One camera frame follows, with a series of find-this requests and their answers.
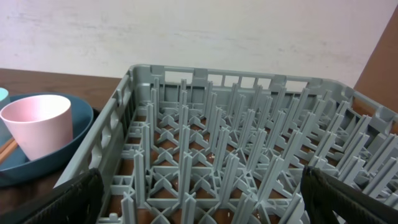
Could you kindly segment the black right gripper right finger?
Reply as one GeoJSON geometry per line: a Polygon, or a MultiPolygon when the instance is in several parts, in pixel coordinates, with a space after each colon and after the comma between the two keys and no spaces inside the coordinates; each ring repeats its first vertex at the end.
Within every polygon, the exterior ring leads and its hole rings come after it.
{"type": "Polygon", "coordinates": [[[397,223],[397,210],[355,190],[322,170],[305,166],[300,191],[311,223],[397,223]]]}

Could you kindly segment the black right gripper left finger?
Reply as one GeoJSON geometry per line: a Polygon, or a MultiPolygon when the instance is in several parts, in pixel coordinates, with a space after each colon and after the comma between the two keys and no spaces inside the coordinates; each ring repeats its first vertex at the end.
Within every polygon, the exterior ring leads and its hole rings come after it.
{"type": "Polygon", "coordinates": [[[96,223],[103,194],[100,171],[92,168],[50,193],[1,215],[1,223],[96,223]]]}

